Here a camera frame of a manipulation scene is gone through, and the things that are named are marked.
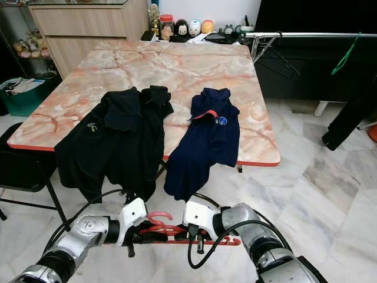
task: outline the metal rack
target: metal rack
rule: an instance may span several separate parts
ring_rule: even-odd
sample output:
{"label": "metal rack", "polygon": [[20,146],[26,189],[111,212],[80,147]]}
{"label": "metal rack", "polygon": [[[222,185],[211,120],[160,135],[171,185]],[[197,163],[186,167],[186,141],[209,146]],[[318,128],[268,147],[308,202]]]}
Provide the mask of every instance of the metal rack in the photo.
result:
{"label": "metal rack", "polygon": [[[246,38],[253,38],[252,45],[252,59],[256,62],[266,50],[272,45],[278,37],[285,38],[355,38],[357,34],[338,34],[338,33],[325,33],[325,32],[249,32]],[[260,53],[257,54],[257,49],[260,45],[260,39],[271,38],[270,41],[263,47]],[[360,38],[377,38],[377,34],[360,34]]]}

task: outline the black cable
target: black cable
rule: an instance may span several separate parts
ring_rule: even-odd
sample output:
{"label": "black cable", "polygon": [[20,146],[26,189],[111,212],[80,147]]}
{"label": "black cable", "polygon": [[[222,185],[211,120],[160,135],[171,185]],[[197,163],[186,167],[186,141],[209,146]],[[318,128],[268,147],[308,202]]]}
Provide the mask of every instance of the black cable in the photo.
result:
{"label": "black cable", "polygon": [[267,224],[267,223],[264,223],[262,221],[259,221],[259,220],[247,220],[247,221],[242,221],[240,223],[237,223],[237,224],[234,224],[233,226],[229,227],[228,229],[226,229],[217,239],[216,241],[214,242],[213,246],[211,247],[211,249],[208,251],[208,253],[206,253],[206,255],[204,256],[204,258],[198,263],[198,264],[193,264],[192,260],[191,260],[191,248],[193,246],[193,239],[190,238],[190,242],[188,243],[188,253],[187,253],[187,259],[188,259],[188,264],[191,266],[191,268],[193,269],[198,269],[200,267],[203,266],[203,264],[209,259],[210,255],[214,252],[214,250],[216,249],[216,247],[219,245],[219,243],[223,240],[223,238],[228,235],[231,231],[237,229],[238,227],[241,227],[243,225],[247,225],[247,224],[259,224],[259,225],[262,225],[262,226],[265,226],[267,228],[269,228],[271,231],[273,231],[277,237],[281,240],[281,242],[283,243],[283,240],[284,237],[283,235],[274,227],[272,227],[271,225]]}
{"label": "black cable", "polygon": [[46,247],[43,250],[43,254],[46,253],[46,251],[50,247],[52,247],[52,245],[64,233],[65,226],[66,225],[70,225],[81,214],[81,212],[83,212],[89,205],[91,205],[92,203],[94,203],[95,201],[97,201],[98,199],[100,199],[103,196],[107,196],[107,195],[110,195],[111,193],[116,193],[116,192],[121,192],[121,191],[123,191],[123,190],[122,189],[111,190],[111,191],[109,191],[107,193],[103,193],[102,195],[97,196],[96,198],[92,199],[90,202],[88,202],[87,204],[85,204],[72,218],[69,218],[67,221],[65,221],[63,224],[61,224],[59,227],[57,227],[57,229],[54,231],[54,233],[52,233],[50,239],[48,240],[48,242],[46,244]]}
{"label": "black cable", "polygon": [[[272,224],[271,221],[269,221],[269,220],[267,219],[267,217],[265,217],[265,215],[261,214],[258,210],[255,210],[255,209],[253,209],[253,210],[254,210],[254,212],[255,212],[256,214],[258,214],[258,215],[259,215],[264,221],[266,221],[269,225],[271,225],[273,228],[275,228],[275,229],[277,230],[277,227],[275,227],[275,225]],[[279,237],[279,239],[281,240],[281,242],[283,243],[283,245],[285,246],[285,248],[288,249],[290,252],[293,252],[293,251],[292,251],[292,248],[291,248],[290,245],[288,244],[287,240],[285,240],[285,238],[284,238],[283,235],[281,235],[281,236],[282,236],[282,237],[281,237],[281,238]]]}
{"label": "black cable", "polygon": [[197,196],[198,198],[204,199],[204,200],[212,203],[217,208],[220,207],[220,205],[217,202],[215,202],[212,198],[210,198],[209,196],[204,196],[201,193],[194,193],[194,196]]}

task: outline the marble pattern tabletop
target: marble pattern tabletop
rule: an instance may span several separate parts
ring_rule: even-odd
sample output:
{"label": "marble pattern tabletop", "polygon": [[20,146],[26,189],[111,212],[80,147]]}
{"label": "marble pattern tabletop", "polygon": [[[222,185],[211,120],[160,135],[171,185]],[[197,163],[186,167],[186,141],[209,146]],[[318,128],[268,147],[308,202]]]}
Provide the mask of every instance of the marble pattern tabletop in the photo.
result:
{"label": "marble pattern tabletop", "polygon": [[100,43],[9,138],[16,149],[54,146],[107,91],[165,85],[174,113],[164,120],[164,158],[189,125],[191,99],[204,87],[228,88],[240,110],[237,164],[277,166],[280,154],[249,50],[242,45]]}

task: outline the embroidered logo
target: embroidered logo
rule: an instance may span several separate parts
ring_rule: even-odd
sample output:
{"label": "embroidered logo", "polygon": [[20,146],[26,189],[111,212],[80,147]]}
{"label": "embroidered logo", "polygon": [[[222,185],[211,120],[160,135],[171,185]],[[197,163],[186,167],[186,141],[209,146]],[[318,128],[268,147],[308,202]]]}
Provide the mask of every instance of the embroidered logo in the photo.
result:
{"label": "embroidered logo", "polygon": [[228,120],[225,117],[220,116],[220,117],[215,119],[215,122],[216,122],[216,124],[220,124],[222,126],[225,126],[226,123],[228,123]]}
{"label": "embroidered logo", "polygon": [[93,133],[98,130],[97,126],[95,124],[96,123],[89,123],[89,124],[87,124],[87,127],[89,127],[92,130]]}

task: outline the toy figure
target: toy figure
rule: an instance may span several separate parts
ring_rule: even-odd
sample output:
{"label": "toy figure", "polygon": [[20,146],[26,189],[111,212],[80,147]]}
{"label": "toy figure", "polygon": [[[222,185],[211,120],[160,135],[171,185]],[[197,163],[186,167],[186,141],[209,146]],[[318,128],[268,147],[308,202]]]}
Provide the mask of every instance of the toy figure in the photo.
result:
{"label": "toy figure", "polygon": [[30,51],[29,46],[25,43],[24,40],[19,40],[18,42],[22,47],[22,51]]}
{"label": "toy figure", "polygon": [[39,31],[38,28],[35,28],[35,29],[34,29],[33,34],[34,34],[34,36],[35,36],[37,39],[42,38],[41,32]]}
{"label": "toy figure", "polygon": [[43,38],[38,39],[38,46],[40,49],[47,49],[46,42],[43,40]]}
{"label": "toy figure", "polygon": [[233,25],[226,25],[224,29],[225,34],[231,34],[233,32]]}
{"label": "toy figure", "polygon": [[39,50],[35,50],[35,51],[31,52],[32,58],[37,58],[39,56],[41,56],[41,52]]}
{"label": "toy figure", "polygon": [[49,57],[49,52],[47,49],[43,49],[41,52],[42,57]]}
{"label": "toy figure", "polygon": [[188,25],[188,33],[192,37],[196,37],[200,33],[200,21],[197,19],[193,19]]}
{"label": "toy figure", "polygon": [[21,44],[15,42],[15,43],[13,43],[13,48],[17,52],[18,56],[20,56],[21,52],[22,52],[22,46],[21,46]]}
{"label": "toy figure", "polygon": [[28,38],[26,41],[30,47],[31,52],[38,50],[38,47],[37,47],[38,44],[32,38]]}
{"label": "toy figure", "polygon": [[176,22],[175,31],[174,33],[179,37],[186,37],[189,33],[189,25],[184,19],[179,19]]}
{"label": "toy figure", "polygon": [[23,51],[21,52],[22,58],[29,58],[31,56],[31,53],[29,51]]}
{"label": "toy figure", "polygon": [[168,40],[171,35],[174,35],[174,34],[171,31],[170,26],[168,26],[168,25],[164,26],[163,30],[161,31],[161,38],[163,40]]}
{"label": "toy figure", "polygon": [[214,31],[214,24],[213,21],[210,19],[205,20],[201,25],[201,33],[202,34],[209,34],[210,32]]}

